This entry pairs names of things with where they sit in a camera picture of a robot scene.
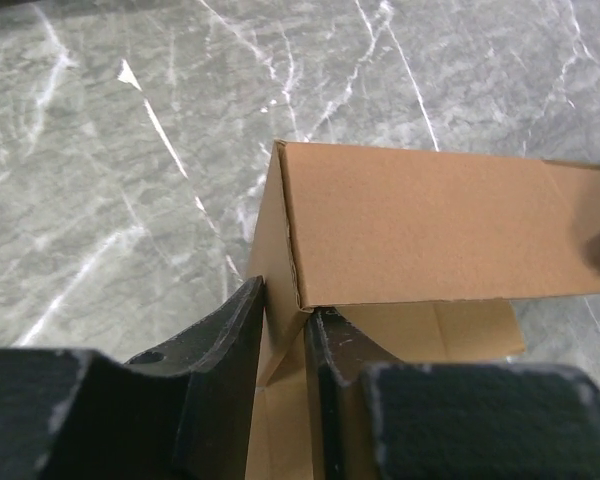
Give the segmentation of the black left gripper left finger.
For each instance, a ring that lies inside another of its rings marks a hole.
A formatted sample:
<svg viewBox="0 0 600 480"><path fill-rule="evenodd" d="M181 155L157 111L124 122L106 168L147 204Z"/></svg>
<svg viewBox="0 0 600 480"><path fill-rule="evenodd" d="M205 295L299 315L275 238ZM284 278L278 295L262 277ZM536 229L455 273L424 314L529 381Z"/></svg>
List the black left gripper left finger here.
<svg viewBox="0 0 600 480"><path fill-rule="evenodd" d="M217 310L126 362L185 383L170 460L187 479L245 477L264 303L264 279L249 278Z"/></svg>

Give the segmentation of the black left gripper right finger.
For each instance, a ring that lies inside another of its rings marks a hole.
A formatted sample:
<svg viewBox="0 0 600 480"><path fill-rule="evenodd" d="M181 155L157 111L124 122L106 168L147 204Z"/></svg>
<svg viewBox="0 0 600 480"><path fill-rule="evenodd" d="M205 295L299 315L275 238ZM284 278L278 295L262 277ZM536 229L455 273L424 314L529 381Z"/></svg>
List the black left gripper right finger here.
<svg viewBox="0 0 600 480"><path fill-rule="evenodd" d="M370 415L360 374L398 358L336 309L317 309L304 327L313 474L377 479Z"/></svg>

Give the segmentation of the brown cardboard box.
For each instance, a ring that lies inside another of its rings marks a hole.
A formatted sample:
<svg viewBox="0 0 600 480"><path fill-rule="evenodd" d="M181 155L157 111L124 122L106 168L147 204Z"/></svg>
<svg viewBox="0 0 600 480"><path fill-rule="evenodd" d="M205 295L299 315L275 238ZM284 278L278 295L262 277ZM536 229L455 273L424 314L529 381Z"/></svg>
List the brown cardboard box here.
<svg viewBox="0 0 600 480"><path fill-rule="evenodd" d="M246 475L309 479L311 313L404 361L521 353L513 301L600 294L600 166L276 141L246 273L267 287Z"/></svg>

